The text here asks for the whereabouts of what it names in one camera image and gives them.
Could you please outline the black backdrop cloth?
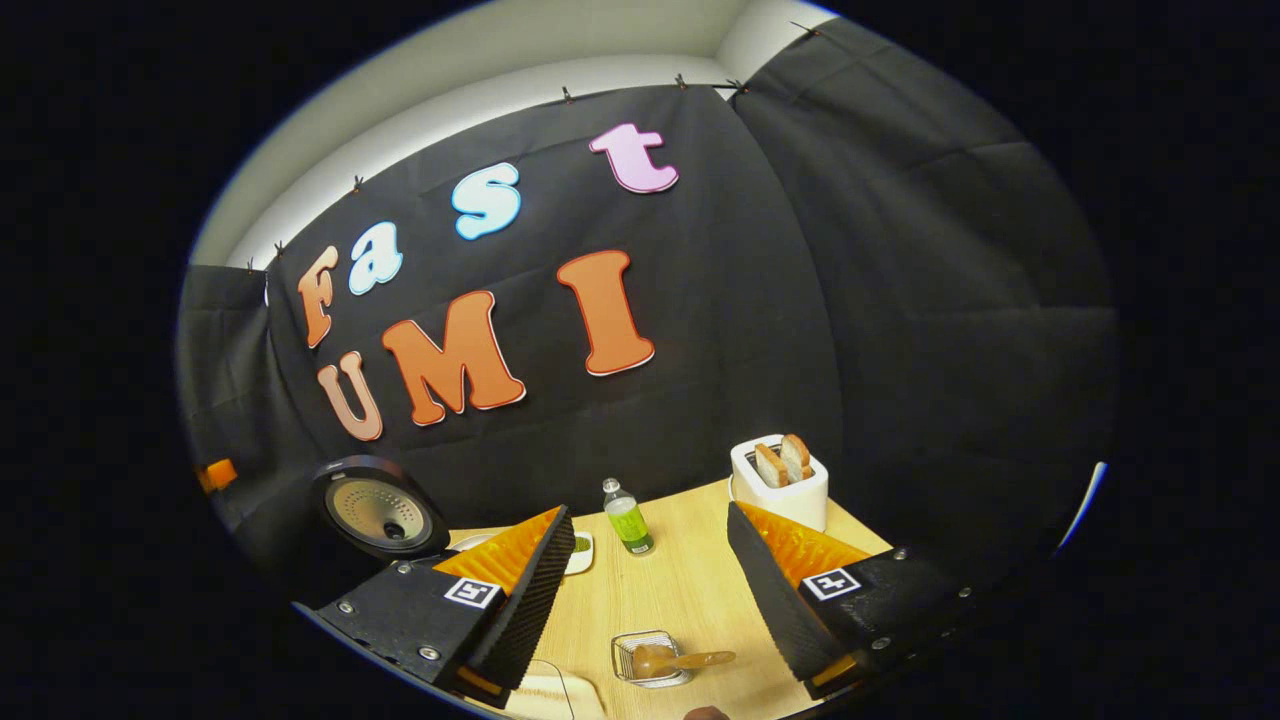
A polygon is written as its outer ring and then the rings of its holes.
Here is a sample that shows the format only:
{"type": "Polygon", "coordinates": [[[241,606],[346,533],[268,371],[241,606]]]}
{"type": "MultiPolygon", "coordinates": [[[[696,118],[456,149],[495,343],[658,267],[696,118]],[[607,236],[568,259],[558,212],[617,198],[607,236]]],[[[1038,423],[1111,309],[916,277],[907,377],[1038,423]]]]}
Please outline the black backdrop cloth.
{"type": "Polygon", "coordinates": [[[195,461],[257,562],[323,578],[310,478],[397,462],[454,527],[609,477],[645,501],[795,433],[832,498],[987,584],[1057,547],[1112,429],[1117,322],[1059,176],[984,100],[826,22],[732,97],[548,102],[399,159],[260,272],[192,265],[195,461]]]}

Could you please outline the green drink bottle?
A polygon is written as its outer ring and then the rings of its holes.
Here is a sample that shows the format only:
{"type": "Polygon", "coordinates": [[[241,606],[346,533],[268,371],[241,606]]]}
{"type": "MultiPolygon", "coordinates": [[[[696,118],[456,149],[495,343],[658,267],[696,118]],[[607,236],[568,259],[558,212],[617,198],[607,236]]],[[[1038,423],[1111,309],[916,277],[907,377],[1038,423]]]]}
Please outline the green drink bottle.
{"type": "Polygon", "coordinates": [[[655,541],[643,516],[639,501],[623,489],[616,478],[604,479],[602,491],[605,516],[623,547],[632,556],[652,552],[655,548],[655,541]]]}

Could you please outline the wooden spoon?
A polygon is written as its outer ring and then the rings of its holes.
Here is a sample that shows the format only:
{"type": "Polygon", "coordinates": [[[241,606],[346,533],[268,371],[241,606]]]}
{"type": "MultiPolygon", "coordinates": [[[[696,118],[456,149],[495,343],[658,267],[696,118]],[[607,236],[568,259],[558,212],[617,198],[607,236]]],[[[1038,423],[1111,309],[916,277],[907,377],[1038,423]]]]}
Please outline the wooden spoon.
{"type": "Polygon", "coordinates": [[[668,644],[640,644],[632,651],[632,670],[637,682],[648,682],[686,670],[730,664],[736,657],[733,651],[678,655],[668,644]]]}

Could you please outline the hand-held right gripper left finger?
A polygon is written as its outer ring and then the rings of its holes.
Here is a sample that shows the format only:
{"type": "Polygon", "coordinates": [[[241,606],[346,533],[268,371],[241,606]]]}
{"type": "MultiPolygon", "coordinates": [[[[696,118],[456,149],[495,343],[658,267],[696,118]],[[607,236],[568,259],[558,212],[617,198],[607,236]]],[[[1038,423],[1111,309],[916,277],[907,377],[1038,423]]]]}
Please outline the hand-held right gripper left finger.
{"type": "Polygon", "coordinates": [[[413,682],[504,700],[524,680],[573,544],[561,505],[448,559],[394,562],[312,621],[413,682]]]}

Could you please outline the cream rectangular tray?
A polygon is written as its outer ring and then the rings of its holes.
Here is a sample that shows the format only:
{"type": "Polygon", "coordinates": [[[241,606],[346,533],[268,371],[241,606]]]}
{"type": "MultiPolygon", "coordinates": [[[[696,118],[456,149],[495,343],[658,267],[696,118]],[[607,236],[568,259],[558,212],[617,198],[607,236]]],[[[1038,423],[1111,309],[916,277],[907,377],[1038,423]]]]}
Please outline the cream rectangular tray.
{"type": "Polygon", "coordinates": [[[594,684],[573,674],[527,674],[503,714],[517,720],[609,720],[594,684]]]}

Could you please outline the black and cream rice cooker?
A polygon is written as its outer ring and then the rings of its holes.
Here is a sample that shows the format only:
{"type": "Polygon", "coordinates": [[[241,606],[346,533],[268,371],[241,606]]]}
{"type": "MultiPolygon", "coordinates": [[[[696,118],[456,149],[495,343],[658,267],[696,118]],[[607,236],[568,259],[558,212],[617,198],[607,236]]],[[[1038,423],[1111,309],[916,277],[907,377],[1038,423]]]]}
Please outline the black and cream rice cooker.
{"type": "Polygon", "coordinates": [[[451,529],[398,464],[351,455],[321,464],[302,483],[310,511],[305,548],[347,573],[448,553],[451,529]]]}

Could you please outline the white toaster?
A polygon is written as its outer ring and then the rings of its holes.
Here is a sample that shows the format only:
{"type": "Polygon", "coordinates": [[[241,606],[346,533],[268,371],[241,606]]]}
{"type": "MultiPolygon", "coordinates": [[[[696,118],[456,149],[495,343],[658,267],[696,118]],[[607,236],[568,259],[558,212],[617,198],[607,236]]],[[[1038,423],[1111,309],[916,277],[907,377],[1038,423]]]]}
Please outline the white toaster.
{"type": "Polygon", "coordinates": [[[763,436],[744,441],[730,450],[730,498],[754,505],[805,527],[823,532],[827,525],[829,473],[826,465],[809,450],[814,475],[781,489],[764,486],[756,473],[754,447],[769,445],[780,452],[780,442],[786,434],[763,436]]]}

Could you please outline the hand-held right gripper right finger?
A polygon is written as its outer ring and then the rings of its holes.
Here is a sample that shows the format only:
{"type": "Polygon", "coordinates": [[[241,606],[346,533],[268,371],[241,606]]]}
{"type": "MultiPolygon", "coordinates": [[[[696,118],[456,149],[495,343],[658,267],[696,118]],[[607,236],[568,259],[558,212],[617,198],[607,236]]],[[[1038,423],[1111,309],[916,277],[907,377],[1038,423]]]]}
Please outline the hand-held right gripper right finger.
{"type": "Polygon", "coordinates": [[[901,667],[955,630],[977,587],[909,547],[869,553],[732,501],[727,537],[788,670],[841,691],[901,667]]]}

